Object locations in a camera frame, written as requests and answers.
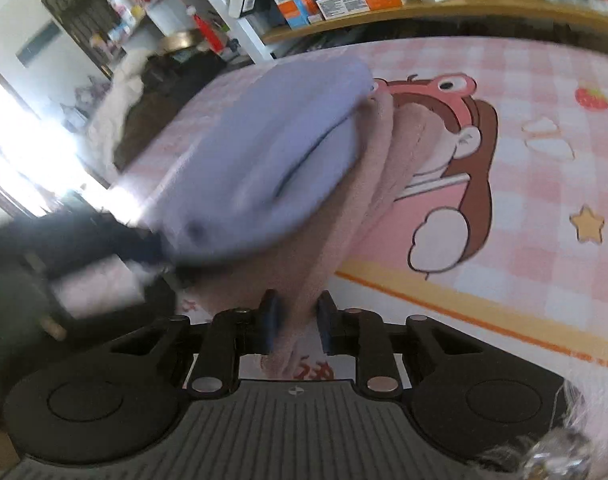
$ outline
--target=orange stripe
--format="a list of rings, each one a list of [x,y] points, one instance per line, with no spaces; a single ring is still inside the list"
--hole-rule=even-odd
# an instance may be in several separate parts
[[[356,278],[354,276],[351,276],[350,274],[341,272],[340,270],[335,272],[335,275],[339,276],[340,278],[343,278],[345,280],[349,280],[350,282],[357,283],[358,285],[363,285],[363,286],[367,286],[368,288],[378,290],[379,292],[383,292],[384,294],[387,294],[388,296],[392,296],[394,298],[399,298],[400,300],[408,301],[410,303],[414,303],[419,306],[423,306],[424,308],[427,308],[428,310],[432,310],[433,312],[439,312],[440,314],[444,314],[445,316],[453,317],[454,319],[464,321],[466,323],[478,326],[480,328],[485,328],[486,330],[490,330],[492,332],[496,332],[501,335],[505,335],[508,337],[518,339],[520,341],[523,341],[524,343],[533,344],[533,345],[539,346],[541,348],[551,350],[553,352],[575,357],[577,359],[581,359],[582,361],[597,362],[598,364],[608,368],[607,360],[595,359],[593,356],[586,354],[585,352],[575,352],[573,350],[570,350],[569,348],[555,345],[554,343],[549,343],[547,341],[542,341],[542,340],[536,339],[531,336],[520,334],[519,332],[514,332],[513,330],[508,330],[501,326],[493,325],[492,323],[488,323],[488,322],[482,321],[482,320],[474,318],[474,317],[469,317],[469,316],[466,316],[465,314],[460,314],[459,312],[453,312],[447,308],[443,308],[441,306],[437,306],[435,304],[428,303],[427,301],[418,300],[417,298],[413,298],[402,292],[397,292],[395,290],[392,290],[391,288],[387,288],[385,286],[378,285],[373,282],[369,282],[368,280],[364,280],[362,278]]]

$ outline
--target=pink towel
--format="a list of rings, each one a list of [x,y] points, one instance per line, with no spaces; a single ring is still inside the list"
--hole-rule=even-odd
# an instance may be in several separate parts
[[[351,244],[372,228],[427,160],[443,127],[438,116],[420,105],[394,109],[386,93],[374,94],[355,113],[361,156],[321,208],[278,244],[204,274],[194,285],[198,303],[211,314],[256,308],[267,288],[278,291],[288,315],[265,361],[271,377],[288,376],[293,346],[328,279]]]

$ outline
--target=cartoon girl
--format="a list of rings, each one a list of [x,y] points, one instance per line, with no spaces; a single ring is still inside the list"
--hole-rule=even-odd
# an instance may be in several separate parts
[[[414,78],[376,79],[376,91],[390,92],[396,107],[417,103],[436,113],[443,121],[439,142],[353,256],[428,274],[467,260],[488,237],[498,121],[492,106],[471,97],[476,83],[468,75]]]

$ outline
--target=folded cloth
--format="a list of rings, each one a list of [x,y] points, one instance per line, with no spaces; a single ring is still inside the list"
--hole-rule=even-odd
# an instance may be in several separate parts
[[[437,115],[420,105],[395,110],[389,94],[364,101],[355,121],[363,152],[321,208],[279,244],[201,275],[193,288],[199,305],[211,314],[256,308],[267,288],[279,292],[288,317],[264,363],[275,378],[292,377],[286,369],[290,354],[327,280],[351,244],[381,218],[429,158],[443,127]]]
[[[261,250],[300,227],[359,152],[372,75],[352,57],[294,61],[257,80],[183,158],[145,222],[178,263]]]

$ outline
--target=star print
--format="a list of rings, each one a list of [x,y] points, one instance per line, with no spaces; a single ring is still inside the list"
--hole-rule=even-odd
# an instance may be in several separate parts
[[[603,216],[593,213],[591,208],[583,205],[578,214],[570,215],[570,223],[577,229],[577,240],[580,243],[590,240],[601,245],[601,230],[606,223]]]

